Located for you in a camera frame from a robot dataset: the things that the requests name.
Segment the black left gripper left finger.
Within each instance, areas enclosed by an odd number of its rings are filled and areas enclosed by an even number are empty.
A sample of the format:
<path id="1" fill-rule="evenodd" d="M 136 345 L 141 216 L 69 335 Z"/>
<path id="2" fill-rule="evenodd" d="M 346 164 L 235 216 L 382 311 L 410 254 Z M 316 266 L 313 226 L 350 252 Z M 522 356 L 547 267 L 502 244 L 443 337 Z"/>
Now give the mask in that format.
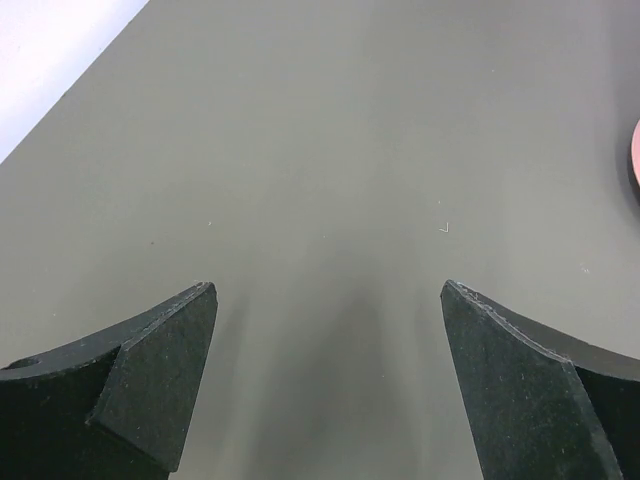
<path id="1" fill-rule="evenodd" d="M 218 308 L 201 282 L 1 370 L 4 479 L 166 479 L 179 468 Z"/>

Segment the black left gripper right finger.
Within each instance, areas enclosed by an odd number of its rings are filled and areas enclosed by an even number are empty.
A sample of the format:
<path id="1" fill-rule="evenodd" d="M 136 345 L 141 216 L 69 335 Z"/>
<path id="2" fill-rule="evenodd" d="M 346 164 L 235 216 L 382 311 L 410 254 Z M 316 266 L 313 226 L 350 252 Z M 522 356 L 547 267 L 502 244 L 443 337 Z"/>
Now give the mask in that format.
<path id="1" fill-rule="evenodd" d="M 445 282 L 440 300 L 484 478 L 638 478 L 637 359 L 456 281 Z"/>

